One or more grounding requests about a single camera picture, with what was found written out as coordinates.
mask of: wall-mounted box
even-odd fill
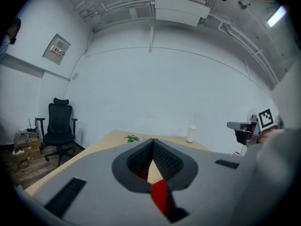
[[[60,35],[56,34],[46,48],[43,57],[56,63],[57,65],[60,65],[69,46],[70,43],[68,43]]]

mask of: wooden table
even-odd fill
[[[136,137],[140,138],[141,140],[157,138],[157,139],[163,139],[163,140],[171,141],[171,142],[174,142],[177,144],[189,146],[192,148],[209,151],[209,149],[200,145],[197,142],[193,142],[193,143],[186,142],[185,137],[153,136],[153,135],[143,135],[143,134],[136,134],[136,133],[129,133],[129,132],[124,132],[124,131],[114,130],[111,133],[109,133],[108,135],[106,135],[104,138],[102,138],[96,144],[89,146],[86,150],[77,154],[76,156],[74,156],[73,158],[68,160],[66,163],[64,163],[63,165],[61,165],[54,171],[50,172],[49,174],[47,174],[45,177],[43,177],[42,179],[40,179],[39,181],[37,181],[36,183],[31,185],[30,187],[26,188],[25,191],[27,193],[29,193],[30,195],[34,195],[38,191],[38,189],[41,188],[49,179],[51,179],[54,175],[56,175],[60,171],[64,170],[65,168],[69,167],[72,163],[74,163],[78,159],[80,159],[88,154],[91,154],[91,153],[95,153],[95,152],[98,152],[101,150],[109,149],[109,148],[127,143],[127,139],[124,139],[124,137],[126,137],[128,134],[135,135]],[[147,181],[149,183],[153,184],[153,183],[160,181],[161,179],[162,179],[162,176],[153,161],[150,165],[149,177],[148,177]]]

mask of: air conditioner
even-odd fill
[[[210,8],[207,0],[155,0],[156,19],[197,26],[207,18]]]

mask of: black mesh office chair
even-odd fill
[[[72,106],[68,105],[69,100],[59,100],[54,98],[54,104],[49,104],[49,124],[47,132],[44,135],[43,120],[45,118],[38,118],[41,123],[41,130],[43,135],[43,143],[46,145],[56,146],[56,152],[45,155],[45,160],[49,161],[49,156],[59,155],[58,167],[61,164],[62,156],[66,155],[73,157],[69,150],[75,151],[74,147],[62,148],[63,145],[68,145],[74,142],[75,139],[75,123],[77,119],[73,120],[73,134],[70,127],[70,117],[72,112]]]

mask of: ceiling light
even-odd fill
[[[283,6],[281,6],[273,15],[269,18],[268,24],[270,27],[274,26],[275,23],[278,22],[279,19],[283,17],[283,15],[286,14],[286,10]]]

